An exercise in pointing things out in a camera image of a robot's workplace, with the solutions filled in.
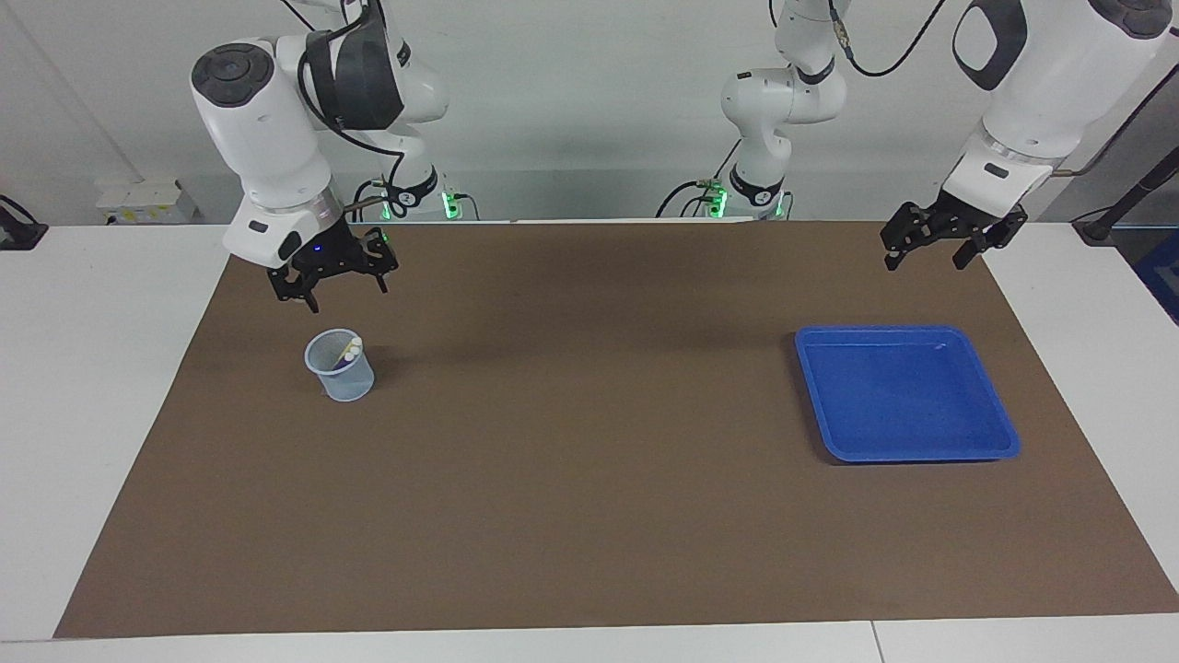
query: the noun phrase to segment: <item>brown mat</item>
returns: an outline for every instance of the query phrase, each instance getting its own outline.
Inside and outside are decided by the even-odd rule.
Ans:
[[[235,261],[57,636],[1179,611],[986,265],[878,228],[397,228],[320,316]],[[814,323],[961,327],[1022,455],[834,462]],[[357,403],[303,367],[335,326]]]

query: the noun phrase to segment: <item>robotic arm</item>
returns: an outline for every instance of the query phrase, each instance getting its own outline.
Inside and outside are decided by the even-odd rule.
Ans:
[[[990,105],[928,208],[905,203],[881,232],[885,265],[938,239],[964,238],[954,264],[1001,249],[1020,201],[1113,109],[1166,38],[1170,0],[974,0],[954,58]]]
[[[278,298],[305,300],[312,311],[320,280],[356,271],[387,291],[383,277],[397,268],[384,235],[355,238],[347,211],[384,203],[407,216],[449,204],[444,176],[408,126],[446,113],[437,74],[413,57],[381,0],[340,6],[343,28],[218,46],[191,79],[205,127],[245,193],[225,247],[266,267]],[[380,196],[340,202],[316,125],[375,155],[380,175],[370,185]]]
[[[836,0],[842,13],[851,0]],[[788,66],[730,77],[722,110],[742,142],[729,172],[730,206],[757,218],[775,216],[790,164],[786,125],[826,122],[839,114],[848,85],[835,68],[837,47],[828,0],[786,0],[775,45]]]

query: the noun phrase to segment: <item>plastic tray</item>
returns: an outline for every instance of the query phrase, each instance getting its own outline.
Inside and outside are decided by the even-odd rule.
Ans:
[[[839,460],[996,460],[1020,452],[959,329],[808,327],[795,344],[823,442]]]

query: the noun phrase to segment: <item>white table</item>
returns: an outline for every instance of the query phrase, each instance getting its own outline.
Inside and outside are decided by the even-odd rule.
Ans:
[[[0,254],[0,662],[1179,659],[1179,615],[42,642],[217,284],[222,230],[55,228]],[[1067,227],[986,260],[1179,584],[1179,327]]]

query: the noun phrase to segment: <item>clear plastic cup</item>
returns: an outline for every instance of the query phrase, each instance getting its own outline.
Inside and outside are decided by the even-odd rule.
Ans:
[[[308,370],[320,378],[324,390],[334,401],[360,400],[373,388],[375,376],[368,357],[364,356],[363,344],[355,360],[336,368],[353,339],[360,339],[360,335],[350,329],[330,329],[311,339],[303,353]]]

